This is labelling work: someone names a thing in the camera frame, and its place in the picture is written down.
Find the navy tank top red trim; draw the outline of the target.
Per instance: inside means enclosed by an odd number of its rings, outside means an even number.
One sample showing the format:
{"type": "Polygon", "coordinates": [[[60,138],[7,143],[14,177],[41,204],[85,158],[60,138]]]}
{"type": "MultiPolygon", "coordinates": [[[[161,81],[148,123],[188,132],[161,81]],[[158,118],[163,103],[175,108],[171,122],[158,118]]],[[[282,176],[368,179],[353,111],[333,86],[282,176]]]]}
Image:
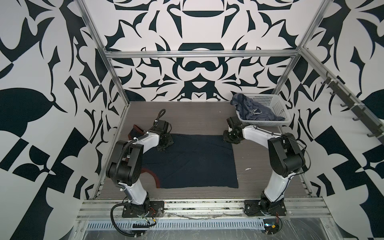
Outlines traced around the navy tank top red trim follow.
{"type": "Polygon", "coordinates": [[[233,146],[222,136],[171,134],[173,144],[144,153],[142,173],[158,189],[239,187],[233,146]]]}

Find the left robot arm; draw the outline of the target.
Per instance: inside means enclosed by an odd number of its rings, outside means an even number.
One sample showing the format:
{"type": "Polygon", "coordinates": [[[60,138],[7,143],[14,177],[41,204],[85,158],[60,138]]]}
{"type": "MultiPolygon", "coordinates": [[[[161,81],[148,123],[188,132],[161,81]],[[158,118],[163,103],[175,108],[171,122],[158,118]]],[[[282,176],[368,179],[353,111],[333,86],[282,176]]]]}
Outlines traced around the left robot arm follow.
{"type": "Polygon", "coordinates": [[[144,153],[153,148],[165,150],[170,147],[174,143],[171,128],[170,123],[155,120],[154,126],[148,131],[133,128],[130,140],[119,140],[113,148],[106,177],[126,195],[132,207],[144,210],[149,208],[149,194],[140,181],[144,153]]]}

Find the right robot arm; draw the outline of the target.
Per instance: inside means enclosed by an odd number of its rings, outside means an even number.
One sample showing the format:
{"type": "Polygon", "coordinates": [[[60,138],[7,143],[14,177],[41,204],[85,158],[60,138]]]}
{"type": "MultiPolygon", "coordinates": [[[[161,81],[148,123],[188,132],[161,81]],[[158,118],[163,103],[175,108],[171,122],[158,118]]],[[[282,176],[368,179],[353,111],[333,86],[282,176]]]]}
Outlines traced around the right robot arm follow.
{"type": "Polygon", "coordinates": [[[257,143],[269,151],[272,175],[258,201],[245,201],[247,216],[281,214],[285,191],[294,176],[306,163],[304,154],[292,134],[277,134],[255,125],[246,125],[237,117],[227,119],[229,129],[223,133],[224,141],[240,144],[243,140],[257,143]]]}

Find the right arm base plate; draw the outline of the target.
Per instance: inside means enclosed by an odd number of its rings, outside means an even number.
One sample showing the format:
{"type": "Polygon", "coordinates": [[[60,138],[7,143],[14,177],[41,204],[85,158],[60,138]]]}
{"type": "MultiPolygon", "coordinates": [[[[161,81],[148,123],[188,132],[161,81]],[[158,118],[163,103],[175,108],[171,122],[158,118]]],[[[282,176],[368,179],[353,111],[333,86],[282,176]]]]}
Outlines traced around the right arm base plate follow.
{"type": "Polygon", "coordinates": [[[249,217],[254,216],[285,216],[286,207],[284,199],[270,202],[267,198],[260,200],[245,200],[244,213],[249,217]]]}

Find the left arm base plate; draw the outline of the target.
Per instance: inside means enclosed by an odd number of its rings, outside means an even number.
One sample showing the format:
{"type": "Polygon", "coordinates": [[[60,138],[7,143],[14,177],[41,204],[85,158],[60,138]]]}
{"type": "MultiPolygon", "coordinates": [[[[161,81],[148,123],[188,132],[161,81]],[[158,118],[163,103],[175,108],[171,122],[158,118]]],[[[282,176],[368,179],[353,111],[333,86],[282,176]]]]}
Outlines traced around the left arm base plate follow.
{"type": "Polygon", "coordinates": [[[143,205],[128,203],[123,209],[122,217],[139,218],[140,216],[145,216],[147,218],[155,218],[162,216],[164,209],[164,201],[146,201],[143,205]]]}

